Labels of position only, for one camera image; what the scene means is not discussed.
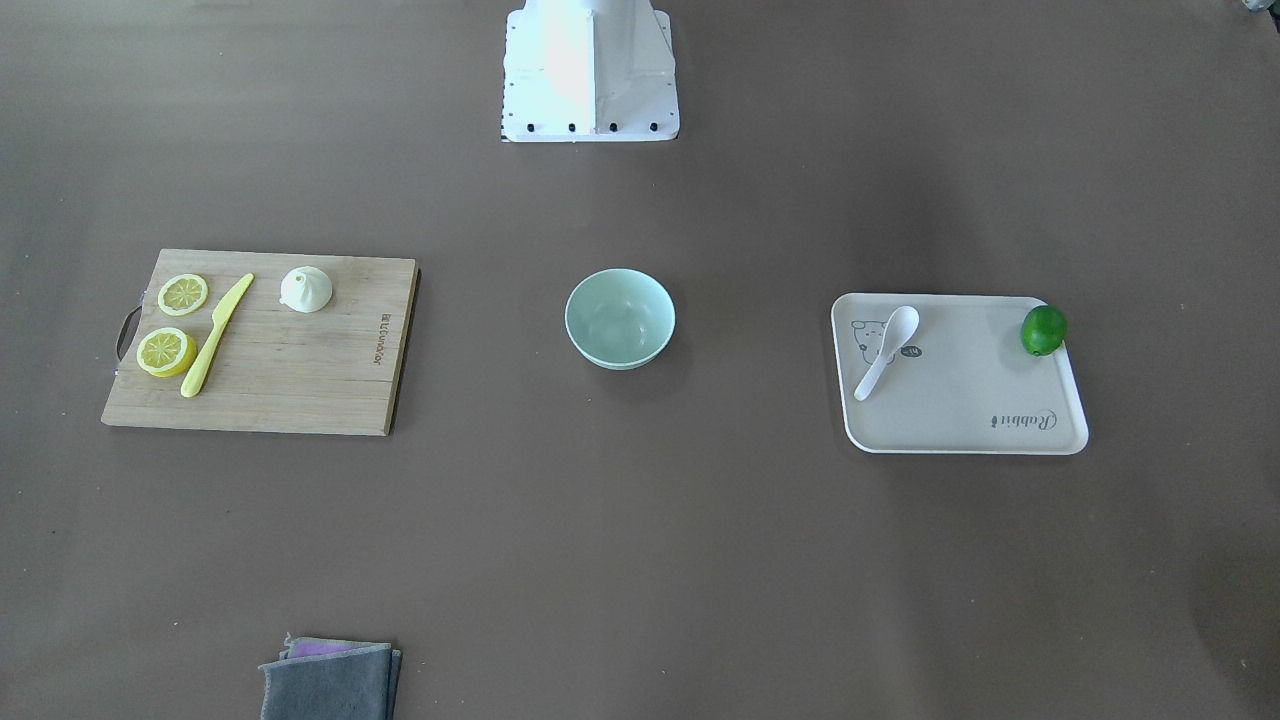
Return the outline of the white ceramic spoon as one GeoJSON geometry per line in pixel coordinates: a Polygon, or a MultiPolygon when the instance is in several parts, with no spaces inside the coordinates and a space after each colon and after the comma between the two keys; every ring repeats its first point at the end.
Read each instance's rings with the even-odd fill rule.
{"type": "Polygon", "coordinates": [[[891,313],[876,360],[854,391],[858,402],[865,401],[872,395],[895,354],[911,340],[919,324],[920,313],[914,306],[900,306],[891,313]]]}

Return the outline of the light green bowl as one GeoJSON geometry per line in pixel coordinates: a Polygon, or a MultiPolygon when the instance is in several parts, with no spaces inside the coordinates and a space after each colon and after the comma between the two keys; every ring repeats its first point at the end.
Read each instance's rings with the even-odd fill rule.
{"type": "Polygon", "coordinates": [[[582,279],[570,293],[564,328],[590,363],[630,370],[655,359],[671,342],[675,301],[659,281],[644,272],[604,269],[582,279]]]}

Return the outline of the bamboo cutting board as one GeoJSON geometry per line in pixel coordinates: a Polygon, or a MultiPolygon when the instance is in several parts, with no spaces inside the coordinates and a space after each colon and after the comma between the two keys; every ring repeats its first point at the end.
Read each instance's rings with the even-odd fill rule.
{"type": "Polygon", "coordinates": [[[137,337],[173,325],[204,343],[212,310],[246,273],[255,281],[234,310],[202,391],[180,395],[179,377],[143,372],[129,347],[111,384],[110,427],[387,436],[396,414],[404,342],[419,284],[412,259],[164,249],[140,307],[137,337]],[[278,302],[282,277],[316,266],[333,282],[330,302],[296,313],[278,302]],[[195,273],[210,290],[187,316],[156,304],[174,275],[195,273]]]}

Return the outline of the beige rabbit tray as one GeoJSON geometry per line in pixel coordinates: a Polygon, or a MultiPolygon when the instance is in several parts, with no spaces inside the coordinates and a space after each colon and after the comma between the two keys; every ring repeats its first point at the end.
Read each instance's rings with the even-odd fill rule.
{"type": "Polygon", "coordinates": [[[870,454],[1071,455],[1089,439],[1065,348],[1024,350],[1034,297],[845,293],[831,324],[844,427],[870,454]],[[881,350],[893,310],[922,316],[868,398],[855,389],[881,350]]]}

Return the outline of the green lime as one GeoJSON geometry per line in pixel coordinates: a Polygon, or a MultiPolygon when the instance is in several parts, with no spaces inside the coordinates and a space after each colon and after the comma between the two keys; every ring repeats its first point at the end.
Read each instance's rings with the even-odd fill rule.
{"type": "Polygon", "coordinates": [[[1068,329],[1069,323],[1061,310],[1051,305],[1039,305],[1023,319],[1021,346],[1033,356],[1051,355],[1062,346],[1068,329]]]}

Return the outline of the yellow plastic knife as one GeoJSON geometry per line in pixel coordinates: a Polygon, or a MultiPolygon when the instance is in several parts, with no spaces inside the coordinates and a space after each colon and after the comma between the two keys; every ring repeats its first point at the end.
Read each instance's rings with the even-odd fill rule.
{"type": "Polygon", "coordinates": [[[205,345],[197,352],[193,364],[189,366],[180,384],[180,395],[184,398],[193,398],[202,391],[212,366],[212,361],[218,354],[221,337],[230,323],[234,310],[238,307],[241,300],[244,297],[253,281],[253,273],[246,273],[242,275],[223,295],[212,310],[212,329],[210,331],[205,345]]]}

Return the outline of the grey folded cloth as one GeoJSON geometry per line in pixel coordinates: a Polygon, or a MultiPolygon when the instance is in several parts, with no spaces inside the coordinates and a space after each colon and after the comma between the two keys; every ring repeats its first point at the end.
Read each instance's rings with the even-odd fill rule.
{"type": "Polygon", "coordinates": [[[402,653],[389,643],[287,634],[264,674],[261,719],[392,719],[402,653]]]}

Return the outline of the upper lemon slice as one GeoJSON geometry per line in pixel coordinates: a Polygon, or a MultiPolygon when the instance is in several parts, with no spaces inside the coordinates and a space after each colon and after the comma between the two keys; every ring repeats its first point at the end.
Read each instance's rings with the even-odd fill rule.
{"type": "Polygon", "coordinates": [[[209,300],[210,290],[205,278],[195,273],[172,277],[159,290],[156,304],[168,316],[187,316],[198,311],[209,300]]]}

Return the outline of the lower lemon half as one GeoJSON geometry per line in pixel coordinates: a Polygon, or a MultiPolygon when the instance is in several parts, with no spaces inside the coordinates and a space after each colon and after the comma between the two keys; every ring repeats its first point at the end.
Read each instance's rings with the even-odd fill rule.
{"type": "Polygon", "coordinates": [[[183,375],[198,355],[197,341],[175,327],[161,327],[147,333],[136,350],[138,366],[157,378],[183,375]]]}

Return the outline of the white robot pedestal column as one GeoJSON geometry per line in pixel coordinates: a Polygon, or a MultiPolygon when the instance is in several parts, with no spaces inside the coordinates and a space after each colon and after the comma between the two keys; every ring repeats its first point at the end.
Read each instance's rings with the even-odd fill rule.
{"type": "Polygon", "coordinates": [[[506,18],[503,70],[504,142],[678,137],[671,19],[649,1],[526,1],[506,18]]]}

